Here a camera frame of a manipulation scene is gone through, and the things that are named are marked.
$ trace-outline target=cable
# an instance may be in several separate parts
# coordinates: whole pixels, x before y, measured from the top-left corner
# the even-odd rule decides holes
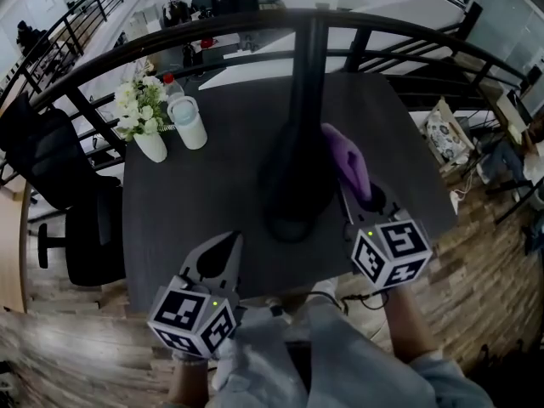
[[[385,294],[385,300],[383,301],[382,305],[380,305],[379,307],[373,308],[373,307],[369,307],[368,305],[365,304],[365,301],[367,299],[370,299],[370,298],[375,297],[375,296],[377,296],[379,294],[382,294],[382,293]],[[349,315],[349,306],[348,306],[349,301],[359,301],[360,303],[363,304],[363,306],[366,309],[376,311],[376,310],[379,310],[379,309],[382,309],[383,307],[385,307],[386,304],[389,302],[388,289],[378,290],[377,292],[373,292],[370,295],[348,295],[348,296],[344,296],[342,299],[340,299],[340,302],[343,305],[343,313],[345,315]]]
[[[376,337],[380,333],[380,331],[385,327],[386,323],[388,323],[387,319],[383,321],[382,326],[380,326],[380,328],[376,332],[374,332],[374,335],[372,337],[368,337],[371,342],[374,341],[374,337]]]
[[[474,169],[470,172],[470,175],[468,176],[467,184],[465,185],[465,190],[459,190],[459,189],[453,190],[455,193],[459,195],[459,201],[463,201],[467,193],[472,189],[473,176],[474,176]]]
[[[382,293],[385,295],[385,300],[383,301],[382,305],[380,305],[379,307],[375,307],[375,308],[369,307],[368,305],[366,305],[365,301],[367,301],[368,299],[373,298],[373,297],[375,297],[377,295],[380,295]],[[329,293],[326,293],[326,292],[305,292],[305,293],[300,293],[299,295],[296,295],[296,296],[322,296],[324,298],[327,298],[329,301],[331,301],[335,305],[335,307],[337,307],[340,311],[342,311],[347,316],[349,315],[348,302],[359,301],[359,302],[361,302],[363,304],[363,306],[366,309],[376,311],[376,310],[379,310],[379,309],[382,309],[383,307],[385,307],[385,305],[389,301],[388,289],[378,290],[377,292],[373,292],[373,293],[370,293],[368,295],[348,295],[348,296],[344,296],[344,297],[342,297],[340,299],[340,303],[342,304],[342,306],[340,305],[340,303],[338,303],[338,301],[333,296],[331,296]]]

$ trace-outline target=gray sleeve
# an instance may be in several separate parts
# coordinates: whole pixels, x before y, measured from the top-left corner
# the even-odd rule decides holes
[[[410,366],[434,388],[439,408],[493,407],[487,393],[467,379],[455,361],[444,360],[441,352],[425,354]]]
[[[161,408],[187,408],[185,405],[177,405],[177,404],[168,404],[165,403],[161,405]]]

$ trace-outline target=white vase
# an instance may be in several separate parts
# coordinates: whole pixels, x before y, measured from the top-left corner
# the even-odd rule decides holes
[[[159,133],[135,134],[134,140],[142,152],[153,162],[159,163],[167,158],[167,147]]]

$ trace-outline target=black office chair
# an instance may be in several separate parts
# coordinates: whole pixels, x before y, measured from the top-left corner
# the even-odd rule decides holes
[[[49,248],[65,247],[73,284],[124,278],[121,183],[93,170],[70,118],[58,109],[37,114],[23,93],[0,119],[0,149],[51,206],[65,210],[65,238],[49,238],[47,225],[40,225],[40,267],[48,267]]]

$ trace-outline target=person's arm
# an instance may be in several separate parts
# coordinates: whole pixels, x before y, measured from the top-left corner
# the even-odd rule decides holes
[[[207,361],[176,360],[167,402],[187,408],[203,408],[209,401]]]
[[[528,130],[524,131],[524,154],[538,154],[535,144],[530,137],[530,132]]]
[[[406,364],[438,349],[408,286],[388,290],[385,304],[394,355]]]
[[[397,286],[388,295],[385,313],[394,354],[433,387],[437,406],[491,408],[487,393],[466,379],[455,361],[443,358],[410,288]]]

